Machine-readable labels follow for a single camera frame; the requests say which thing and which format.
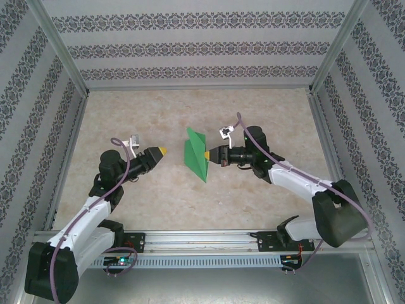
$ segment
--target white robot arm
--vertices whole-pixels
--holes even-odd
[[[53,272],[56,292],[61,303],[70,300],[77,288],[78,280],[99,255],[111,247],[123,246],[123,225],[106,220],[123,196],[122,186],[117,187],[117,185],[121,180],[134,181],[139,175],[148,173],[166,154],[165,148],[151,147],[145,149],[144,153],[136,155],[135,140],[136,137],[131,137],[129,140],[134,158],[129,161],[128,174],[125,175],[127,162],[121,159],[119,152],[115,150],[104,152],[100,157],[100,173],[96,175],[89,197],[82,209],[48,242],[33,244],[28,254],[25,292],[48,300],[54,299],[50,278],[51,258],[63,238],[66,239],[56,255]]]
[[[221,135],[226,134],[226,138],[230,138],[230,133],[233,130],[234,127],[232,126],[224,127],[220,133]],[[350,238],[364,235],[362,230],[367,227],[367,222],[362,213],[326,188],[333,188],[335,191],[346,195],[358,205],[358,208],[361,208],[350,183],[346,180],[338,182],[320,180],[296,168],[292,170],[292,165],[287,160],[270,152],[261,127],[251,126],[247,130],[256,144],[260,145],[277,162],[265,156],[246,133],[244,133],[244,147],[219,146],[207,151],[205,157],[222,167],[234,163],[239,168],[246,169],[244,166],[250,165],[248,168],[252,169],[256,177],[269,184],[282,186],[312,204],[314,216],[295,216],[277,227],[278,238],[282,244],[303,239],[323,239],[330,246],[339,247]],[[316,182],[304,178],[299,173],[304,173]]]

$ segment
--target wall with floral pattern stripe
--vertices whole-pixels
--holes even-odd
[[[353,0],[43,3],[87,86],[119,89],[308,86]]]
[[[82,97],[25,1],[0,0],[0,303],[43,229]]]
[[[318,92],[342,171],[374,222],[394,303],[405,302],[404,24],[404,1],[370,1]]]

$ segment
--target marble floor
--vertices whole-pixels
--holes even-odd
[[[58,208],[54,229],[80,210],[98,173],[110,137],[140,135],[140,150],[166,147],[158,166],[124,197],[109,219],[126,229],[197,230],[275,228],[312,206],[295,194],[259,180],[251,171],[208,167],[205,184],[183,161],[187,127],[206,134],[207,149],[226,144],[218,132],[242,113],[247,125],[262,127],[270,150],[295,167],[328,179],[329,174],[304,89],[91,92]],[[243,131],[232,133],[243,144]]]

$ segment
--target green paper object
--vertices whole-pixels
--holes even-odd
[[[187,128],[189,140],[184,142],[184,163],[204,182],[207,182],[208,161],[205,153],[205,135]]]

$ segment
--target small white bracket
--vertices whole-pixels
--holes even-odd
[[[137,154],[135,153],[135,150],[139,149],[139,135],[131,135],[131,137],[129,137],[129,141],[123,141],[123,143],[126,147],[129,147],[132,155],[134,156],[134,158],[136,158]]]
[[[220,128],[220,134],[222,139],[229,139],[229,148],[232,149],[232,138],[230,137],[230,134],[234,131],[233,125],[229,125],[228,127],[223,127]]]

